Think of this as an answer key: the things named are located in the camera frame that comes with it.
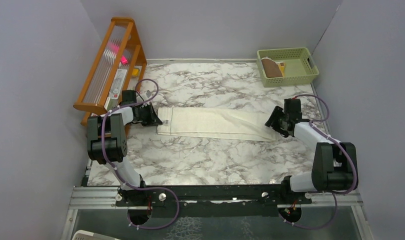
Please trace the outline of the yellow brown bear towel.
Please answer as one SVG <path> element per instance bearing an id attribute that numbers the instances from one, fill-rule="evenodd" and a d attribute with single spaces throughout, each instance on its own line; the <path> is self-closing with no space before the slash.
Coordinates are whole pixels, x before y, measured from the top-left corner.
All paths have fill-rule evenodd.
<path id="1" fill-rule="evenodd" d="M 269 57 L 263 57 L 261 63 L 267 78 L 282 78 L 285 76 L 286 64 L 283 61 L 275 61 Z"/>

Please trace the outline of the cream white towel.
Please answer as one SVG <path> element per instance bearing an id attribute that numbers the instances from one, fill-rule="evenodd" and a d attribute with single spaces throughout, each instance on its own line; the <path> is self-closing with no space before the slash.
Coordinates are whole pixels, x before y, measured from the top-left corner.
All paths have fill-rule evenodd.
<path id="1" fill-rule="evenodd" d="M 265 126 L 269 114 L 227 108 L 160 107 L 159 135 L 274 142 L 281 136 Z"/>

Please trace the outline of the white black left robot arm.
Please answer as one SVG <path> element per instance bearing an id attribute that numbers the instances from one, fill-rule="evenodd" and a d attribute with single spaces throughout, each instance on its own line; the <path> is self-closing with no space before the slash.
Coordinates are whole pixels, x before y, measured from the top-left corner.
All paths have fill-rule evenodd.
<path id="1" fill-rule="evenodd" d="M 143 177 L 128 158 L 126 125 L 159 126 L 162 121 L 151 103 L 155 97 L 142 96 L 136 90 L 124 90 L 123 101 L 107 113 L 87 120 L 87 153 L 91 160 L 109 169 L 120 183 L 122 191 L 135 205 L 147 201 L 148 192 Z"/>

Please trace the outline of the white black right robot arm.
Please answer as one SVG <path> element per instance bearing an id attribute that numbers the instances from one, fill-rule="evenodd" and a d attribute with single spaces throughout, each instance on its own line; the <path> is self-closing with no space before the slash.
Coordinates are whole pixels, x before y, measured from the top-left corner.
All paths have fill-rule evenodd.
<path id="1" fill-rule="evenodd" d="M 310 172 L 287 176 L 286 186 L 279 189 L 279 198 L 287 204 L 299 197 L 299 193 L 333 192 L 347 194 L 358 187 L 357 150 L 351 142 L 339 141 L 303 118 L 302 105 L 297 97 L 284 100 L 284 106 L 276 106 L 265 126 L 282 137 L 293 137 L 314 151 Z"/>

